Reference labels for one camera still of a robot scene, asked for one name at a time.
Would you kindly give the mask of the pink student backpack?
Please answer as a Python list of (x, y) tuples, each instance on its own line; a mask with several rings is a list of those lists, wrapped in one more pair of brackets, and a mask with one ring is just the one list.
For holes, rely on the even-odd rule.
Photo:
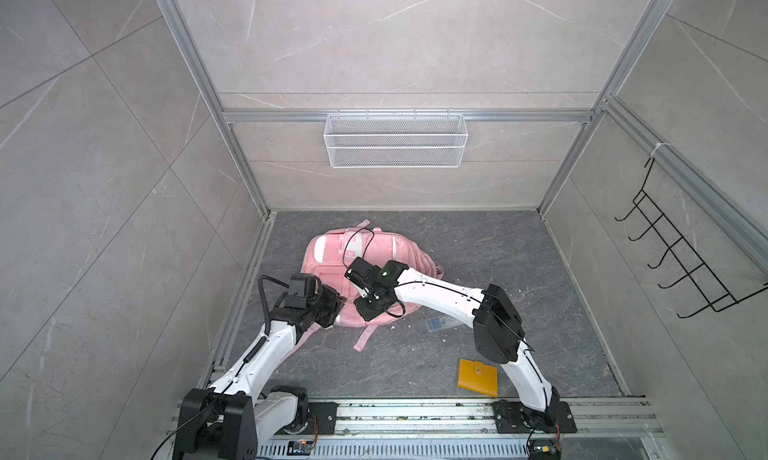
[(363, 260), (360, 263), (362, 276), (367, 276), (371, 269), (384, 267), (391, 260), (432, 278), (441, 279), (444, 275), (444, 269), (416, 242), (399, 233), (371, 228), (367, 220), (354, 227), (333, 229), (314, 237), (306, 248), (301, 271), (318, 277), (323, 285), (335, 289), (345, 298), (334, 324), (363, 330), (354, 345), (358, 352), (364, 349), (377, 327), (397, 319), (395, 315), (381, 314), (368, 321), (358, 313), (354, 300), (360, 292), (347, 278), (347, 272), (359, 259)]

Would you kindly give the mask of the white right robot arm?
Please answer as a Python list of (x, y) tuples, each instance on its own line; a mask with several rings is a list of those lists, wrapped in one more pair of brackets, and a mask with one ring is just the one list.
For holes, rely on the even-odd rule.
[(358, 290), (355, 308), (365, 320), (388, 312), (395, 304), (413, 303), (449, 315), (473, 330), (476, 350), (501, 366), (514, 385), (522, 415), (532, 429), (553, 432), (560, 395), (546, 379), (525, 340), (522, 319), (505, 290), (462, 287), (432, 278), (402, 262), (375, 266), (358, 257), (344, 277)]

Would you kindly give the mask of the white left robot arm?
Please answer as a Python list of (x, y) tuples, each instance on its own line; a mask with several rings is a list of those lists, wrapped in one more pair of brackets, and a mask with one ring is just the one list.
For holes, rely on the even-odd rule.
[(156, 447), (153, 459), (168, 442), (172, 459), (197, 454), (257, 459), (260, 445), (276, 433), (300, 432), (310, 422), (306, 389), (278, 386), (266, 396), (262, 391), (312, 328), (334, 324), (345, 298), (307, 273), (294, 274), (289, 282), (260, 275), (256, 284), (264, 315), (260, 333), (218, 380), (187, 393), (177, 427)]

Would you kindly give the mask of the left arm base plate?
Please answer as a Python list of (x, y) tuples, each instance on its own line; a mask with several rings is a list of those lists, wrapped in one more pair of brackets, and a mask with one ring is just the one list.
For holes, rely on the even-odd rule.
[(332, 435), (335, 433), (337, 411), (336, 402), (310, 402), (305, 411), (299, 412), (298, 418), (280, 430), (289, 435)]

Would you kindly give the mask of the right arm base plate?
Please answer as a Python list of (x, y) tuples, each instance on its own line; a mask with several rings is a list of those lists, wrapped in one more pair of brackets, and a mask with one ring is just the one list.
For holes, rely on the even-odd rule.
[(492, 402), (491, 408), (499, 434), (523, 434), (531, 431), (549, 434), (577, 432), (570, 406), (559, 400), (546, 412), (532, 410), (521, 402), (507, 400)]

